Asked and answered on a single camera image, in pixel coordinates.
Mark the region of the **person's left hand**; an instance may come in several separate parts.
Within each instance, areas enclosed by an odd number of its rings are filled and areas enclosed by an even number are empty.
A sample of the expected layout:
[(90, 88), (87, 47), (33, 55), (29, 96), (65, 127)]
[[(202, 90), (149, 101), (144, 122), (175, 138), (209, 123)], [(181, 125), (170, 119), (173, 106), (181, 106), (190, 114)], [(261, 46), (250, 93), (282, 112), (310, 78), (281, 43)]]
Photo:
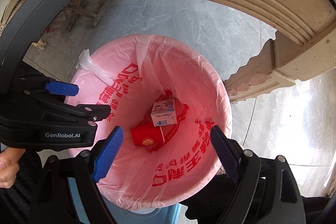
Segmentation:
[(15, 183), (19, 171), (19, 159), (25, 153), (25, 149), (7, 147), (0, 154), (0, 187), (9, 189)]

